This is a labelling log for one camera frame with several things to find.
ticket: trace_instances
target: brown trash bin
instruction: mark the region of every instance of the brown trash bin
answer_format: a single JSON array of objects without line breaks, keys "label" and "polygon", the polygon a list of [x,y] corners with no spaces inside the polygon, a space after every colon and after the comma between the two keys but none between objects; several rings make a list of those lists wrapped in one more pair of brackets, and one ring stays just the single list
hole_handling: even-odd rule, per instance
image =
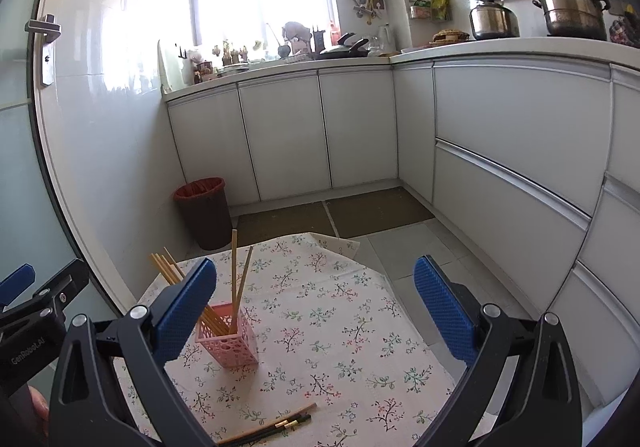
[{"label": "brown trash bin", "polygon": [[217,250],[231,242],[231,216],[222,178],[187,183],[174,192],[174,201],[201,249]]}]

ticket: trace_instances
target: floral tablecloth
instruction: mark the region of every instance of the floral tablecloth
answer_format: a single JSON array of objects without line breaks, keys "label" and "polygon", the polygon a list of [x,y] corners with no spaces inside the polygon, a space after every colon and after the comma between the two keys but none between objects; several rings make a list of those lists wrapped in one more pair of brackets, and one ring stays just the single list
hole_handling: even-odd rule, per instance
[{"label": "floral tablecloth", "polygon": [[[312,420],[274,445],[410,447],[454,388],[391,292],[386,278],[353,261],[358,243],[295,234],[254,245],[242,310],[260,363],[223,369],[191,335],[165,369],[214,440],[253,429],[315,401]],[[248,247],[238,249],[238,275]],[[208,256],[230,299],[230,252]],[[188,271],[198,259],[181,263]],[[166,286],[161,275],[141,299]],[[124,363],[116,366],[133,416],[156,436]],[[478,433],[491,428],[486,415]]]}]

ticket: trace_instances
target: black chopstick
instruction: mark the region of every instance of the black chopstick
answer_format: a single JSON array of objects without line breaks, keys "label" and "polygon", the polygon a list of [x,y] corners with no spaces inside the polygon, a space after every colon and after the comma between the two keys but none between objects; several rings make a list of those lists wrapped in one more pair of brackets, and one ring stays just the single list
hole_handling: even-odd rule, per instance
[{"label": "black chopstick", "polygon": [[264,438],[267,438],[269,436],[272,436],[284,430],[295,427],[298,424],[306,422],[310,418],[311,418],[311,415],[309,413],[298,413],[298,414],[295,414],[294,416],[291,416],[289,419],[284,419],[282,422],[266,427],[263,430],[256,431],[252,434],[237,438],[235,440],[231,440],[224,443],[218,443],[218,445],[220,447],[239,447],[241,445],[262,440]]}]

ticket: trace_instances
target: kitchen cabinet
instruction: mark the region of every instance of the kitchen cabinet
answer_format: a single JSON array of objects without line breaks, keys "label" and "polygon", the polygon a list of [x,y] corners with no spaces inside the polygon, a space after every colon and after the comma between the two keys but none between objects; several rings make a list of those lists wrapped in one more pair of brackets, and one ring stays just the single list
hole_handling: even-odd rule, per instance
[{"label": "kitchen cabinet", "polygon": [[611,65],[613,134],[609,172],[640,192],[640,73]]},{"label": "kitchen cabinet", "polygon": [[609,74],[566,59],[436,62],[437,136],[593,214],[609,151]]},{"label": "kitchen cabinet", "polygon": [[398,176],[430,203],[435,146],[432,66],[422,62],[394,69]]},{"label": "kitchen cabinet", "polygon": [[580,262],[551,306],[562,322],[578,379],[595,406],[622,393],[640,368],[640,327]]},{"label": "kitchen cabinet", "polygon": [[640,194],[612,177],[579,258],[640,321]]},{"label": "kitchen cabinet", "polygon": [[261,200],[331,187],[315,71],[239,83]]},{"label": "kitchen cabinet", "polygon": [[398,176],[396,110],[389,66],[319,73],[332,186]]},{"label": "kitchen cabinet", "polygon": [[230,205],[259,201],[235,84],[174,100],[169,116],[188,182],[219,176]]},{"label": "kitchen cabinet", "polygon": [[433,206],[535,308],[546,309],[574,263],[588,220],[551,192],[459,147],[438,140],[435,160]]}]

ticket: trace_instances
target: cloth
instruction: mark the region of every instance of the cloth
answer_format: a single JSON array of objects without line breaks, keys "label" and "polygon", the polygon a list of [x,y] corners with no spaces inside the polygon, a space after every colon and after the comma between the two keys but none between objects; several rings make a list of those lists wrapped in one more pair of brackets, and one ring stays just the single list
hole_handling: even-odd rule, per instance
[{"label": "cloth", "polygon": [[[253,429],[312,402],[312,420],[264,442],[316,447],[410,447],[454,388],[386,278],[353,261],[358,243],[295,234],[254,245],[242,311],[257,335],[259,364],[223,369],[191,335],[165,369],[214,439]],[[238,276],[248,247],[238,249]],[[230,252],[208,256],[230,299]],[[199,259],[181,263],[184,271]],[[166,286],[158,276],[141,299]],[[116,370],[141,430],[156,437],[124,363]],[[485,415],[477,433],[491,429]]]}]

